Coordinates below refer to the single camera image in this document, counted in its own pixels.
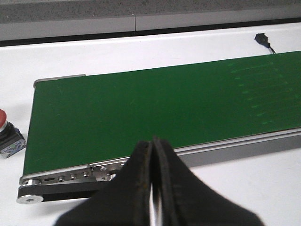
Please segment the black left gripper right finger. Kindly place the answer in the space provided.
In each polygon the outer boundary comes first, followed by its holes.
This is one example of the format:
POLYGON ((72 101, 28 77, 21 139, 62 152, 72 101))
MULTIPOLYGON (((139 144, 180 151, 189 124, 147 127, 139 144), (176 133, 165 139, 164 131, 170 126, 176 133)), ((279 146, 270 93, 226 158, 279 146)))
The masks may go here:
POLYGON ((152 179, 161 226, 262 226, 253 212, 198 179, 167 140, 152 141, 152 179))

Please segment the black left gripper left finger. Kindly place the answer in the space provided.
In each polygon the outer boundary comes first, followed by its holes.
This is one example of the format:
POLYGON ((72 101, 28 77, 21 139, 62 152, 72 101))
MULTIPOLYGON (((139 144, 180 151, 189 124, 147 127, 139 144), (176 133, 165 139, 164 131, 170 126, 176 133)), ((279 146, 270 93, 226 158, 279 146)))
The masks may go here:
POLYGON ((150 142, 138 142, 115 178, 91 198, 63 214, 56 225, 150 225, 151 152, 150 142))

